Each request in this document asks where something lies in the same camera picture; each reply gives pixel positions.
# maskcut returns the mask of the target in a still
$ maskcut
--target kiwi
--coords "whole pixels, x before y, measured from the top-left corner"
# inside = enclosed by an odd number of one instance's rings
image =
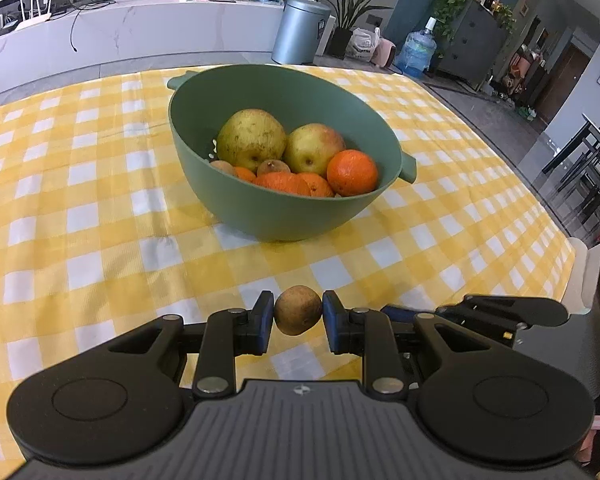
[[[236,176],[234,167],[224,160],[214,160],[211,165],[216,168],[216,170],[224,171],[225,173]]]
[[[289,169],[288,165],[281,160],[274,160],[273,158],[270,158],[258,166],[256,176],[261,176],[267,173],[291,173],[291,170]]]
[[[273,319],[280,332],[300,335],[322,316],[322,300],[308,286],[294,285],[285,290],[273,307]]]

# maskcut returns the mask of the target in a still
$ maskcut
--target bowl handle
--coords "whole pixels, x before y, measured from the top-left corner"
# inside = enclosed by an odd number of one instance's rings
[[[177,90],[183,85],[184,82],[188,81],[195,75],[198,75],[198,72],[187,70],[184,74],[169,79],[167,81],[167,88],[170,88],[171,90]]]
[[[411,155],[408,155],[405,152],[402,153],[402,169],[400,170],[400,174],[398,175],[401,179],[406,180],[410,184],[413,184],[416,181],[416,176],[418,174],[418,168],[416,166],[416,159]]]

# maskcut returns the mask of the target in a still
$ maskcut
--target gray cabinet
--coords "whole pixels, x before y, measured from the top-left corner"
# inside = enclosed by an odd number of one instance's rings
[[[456,33],[445,55],[435,66],[478,88],[493,65],[508,32],[498,26],[491,13],[471,0],[455,22]]]

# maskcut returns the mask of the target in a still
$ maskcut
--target pear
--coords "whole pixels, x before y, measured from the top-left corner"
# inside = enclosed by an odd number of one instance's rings
[[[253,173],[265,160],[282,157],[285,147],[286,133],[282,124],[268,112],[255,108],[233,114],[216,139],[221,160]]]
[[[293,173],[316,173],[326,178],[329,161],[345,148],[344,139],[333,128],[305,124],[289,135],[282,160]]]

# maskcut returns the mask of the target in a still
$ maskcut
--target green bowl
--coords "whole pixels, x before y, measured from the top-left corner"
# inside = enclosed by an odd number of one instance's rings
[[[416,161],[400,149],[392,129],[355,95],[318,77],[279,66],[229,65],[172,78],[169,103],[173,140],[189,185],[220,221],[261,240],[302,240],[344,224],[396,178],[416,178]],[[289,134],[323,123],[348,148],[376,162],[378,188],[346,198],[312,198],[255,186],[211,166],[213,140],[244,108],[271,113]]]

